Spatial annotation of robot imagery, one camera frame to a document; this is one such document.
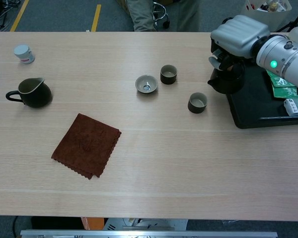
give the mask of brown cloth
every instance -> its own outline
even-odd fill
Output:
[[[99,177],[120,134],[118,129],[79,113],[52,159],[88,179],[93,175]]]

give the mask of person's leg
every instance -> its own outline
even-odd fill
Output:
[[[135,31],[156,31],[153,24],[153,0],[126,0]]]
[[[199,6],[201,0],[180,0],[177,31],[198,32],[200,28]]]

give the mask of green light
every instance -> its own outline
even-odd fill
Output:
[[[272,61],[270,62],[270,67],[271,67],[271,68],[276,68],[276,67],[277,67],[277,61],[276,61],[276,60],[272,60]]]

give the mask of floor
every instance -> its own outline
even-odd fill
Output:
[[[9,31],[24,1],[19,8],[8,12],[3,31]],[[223,19],[239,14],[244,0],[201,0],[201,32],[216,29]],[[282,25],[298,15],[298,0],[290,0],[293,7]],[[91,30],[96,6],[101,10],[96,31],[133,31],[130,17],[116,3],[116,0],[29,0],[15,31],[86,31]],[[171,19],[167,31],[175,31],[178,5],[167,7]],[[12,238],[14,216],[0,216],[0,238]],[[31,217],[18,217],[15,230],[31,228]],[[280,238],[298,238],[298,222],[237,221],[222,222],[190,220],[188,230],[201,231],[274,231]]]

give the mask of table surface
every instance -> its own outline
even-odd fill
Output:
[[[28,44],[32,64],[13,48]],[[0,215],[298,221],[298,125],[238,129],[207,84],[208,33],[0,33]],[[143,74],[178,79],[136,92]],[[52,103],[5,99],[43,77]],[[188,111],[194,92],[204,113]],[[121,130],[100,178],[51,159],[78,113]]]

